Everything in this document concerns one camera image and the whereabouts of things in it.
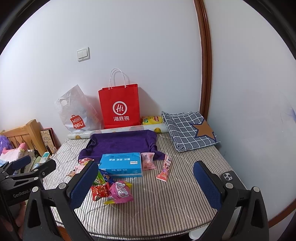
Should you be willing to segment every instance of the silver bolt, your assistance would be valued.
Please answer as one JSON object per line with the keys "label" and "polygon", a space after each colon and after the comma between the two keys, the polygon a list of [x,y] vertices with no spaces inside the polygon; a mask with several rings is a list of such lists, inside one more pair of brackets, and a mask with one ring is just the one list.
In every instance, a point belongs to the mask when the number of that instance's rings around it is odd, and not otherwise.
{"label": "silver bolt", "polygon": [[38,191],[38,187],[33,187],[32,192],[37,192]]}
{"label": "silver bolt", "polygon": [[66,183],[61,183],[61,184],[59,185],[59,189],[64,189],[66,186],[67,186]]}
{"label": "silver bolt", "polygon": [[232,183],[226,183],[225,186],[226,186],[227,188],[229,188],[229,189],[233,188]]}
{"label": "silver bolt", "polygon": [[260,192],[259,187],[253,187],[253,190],[254,190],[255,192]]}

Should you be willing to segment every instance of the circular white logo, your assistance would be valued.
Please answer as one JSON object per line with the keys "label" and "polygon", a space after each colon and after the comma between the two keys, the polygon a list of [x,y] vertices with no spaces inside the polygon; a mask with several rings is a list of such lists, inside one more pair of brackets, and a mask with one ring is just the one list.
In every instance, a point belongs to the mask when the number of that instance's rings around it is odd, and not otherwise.
{"label": "circular white logo", "polygon": [[113,111],[117,115],[124,115],[127,110],[128,110],[128,107],[122,101],[117,101],[113,104]]}

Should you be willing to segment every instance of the blue gripper pad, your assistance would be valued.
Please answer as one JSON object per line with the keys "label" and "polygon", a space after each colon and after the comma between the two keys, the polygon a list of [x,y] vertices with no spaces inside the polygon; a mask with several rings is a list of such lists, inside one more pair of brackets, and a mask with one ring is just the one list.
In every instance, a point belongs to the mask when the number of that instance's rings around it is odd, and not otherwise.
{"label": "blue gripper pad", "polygon": [[26,165],[31,163],[31,157],[30,156],[25,156],[21,159],[18,159],[16,161],[12,162],[11,168],[14,171],[17,171],[23,167],[25,167]]}
{"label": "blue gripper pad", "polygon": [[193,174],[211,207],[219,211],[222,206],[221,193],[198,161],[193,165]]}
{"label": "blue gripper pad", "polygon": [[94,161],[89,161],[82,171],[69,181],[68,197],[70,198],[69,205],[72,210],[79,208],[85,199],[90,187],[92,186],[96,176],[98,175],[99,167]]}

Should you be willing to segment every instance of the white plastic bag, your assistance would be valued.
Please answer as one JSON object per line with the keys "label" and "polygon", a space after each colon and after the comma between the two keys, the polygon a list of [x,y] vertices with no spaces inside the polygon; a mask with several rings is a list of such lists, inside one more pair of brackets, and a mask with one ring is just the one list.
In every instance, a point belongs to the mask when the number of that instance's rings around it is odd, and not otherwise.
{"label": "white plastic bag", "polygon": [[101,120],[78,85],[54,103],[65,127],[72,132],[101,129]]}

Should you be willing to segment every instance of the purple plush toy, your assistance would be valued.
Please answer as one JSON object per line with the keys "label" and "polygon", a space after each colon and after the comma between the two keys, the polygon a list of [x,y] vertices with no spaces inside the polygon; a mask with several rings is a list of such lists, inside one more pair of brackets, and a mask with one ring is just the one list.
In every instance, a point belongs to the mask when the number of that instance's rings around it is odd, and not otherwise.
{"label": "purple plush toy", "polygon": [[0,154],[4,147],[6,147],[7,150],[13,149],[9,139],[6,136],[0,135]]}

